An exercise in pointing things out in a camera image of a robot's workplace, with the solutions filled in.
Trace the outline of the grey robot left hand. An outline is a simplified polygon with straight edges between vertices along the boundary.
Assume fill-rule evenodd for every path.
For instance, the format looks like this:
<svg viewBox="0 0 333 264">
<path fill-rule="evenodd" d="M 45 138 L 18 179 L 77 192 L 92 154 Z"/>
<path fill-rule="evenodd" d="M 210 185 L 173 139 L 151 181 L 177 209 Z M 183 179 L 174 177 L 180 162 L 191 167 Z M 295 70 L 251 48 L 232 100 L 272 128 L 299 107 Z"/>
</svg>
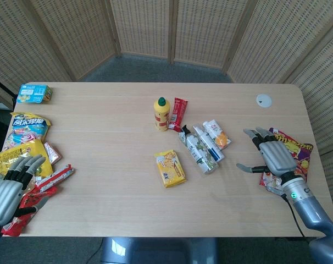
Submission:
<svg viewBox="0 0 333 264">
<path fill-rule="evenodd" d="M 20 156 L 10 165 L 4 179 L 0 181 L 0 230 L 10 223 L 14 217 L 39 211 L 48 201 L 47 197 L 43 197 L 34 206 L 20 208 L 24 191 L 27 189 L 37 168 L 45 160 L 46 158 L 42 155 Z"/>
</svg>

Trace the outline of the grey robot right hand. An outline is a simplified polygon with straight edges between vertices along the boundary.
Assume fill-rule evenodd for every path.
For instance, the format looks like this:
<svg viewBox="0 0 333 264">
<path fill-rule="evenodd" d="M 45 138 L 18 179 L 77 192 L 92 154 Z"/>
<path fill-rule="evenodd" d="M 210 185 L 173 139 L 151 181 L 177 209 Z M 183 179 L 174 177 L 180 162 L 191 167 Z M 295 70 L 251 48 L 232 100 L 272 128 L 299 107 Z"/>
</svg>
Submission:
<svg viewBox="0 0 333 264">
<path fill-rule="evenodd" d="M 270 172 L 281 178 L 281 184 L 298 178 L 295 175 L 297 163 L 282 141 L 279 141 L 269 130 L 260 127 L 244 129 L 243 132 L 250 137 L 265 162 L 265 166 L 248 167 L 238 163 L 237 168 L 246 173 Z"/>
</svg>

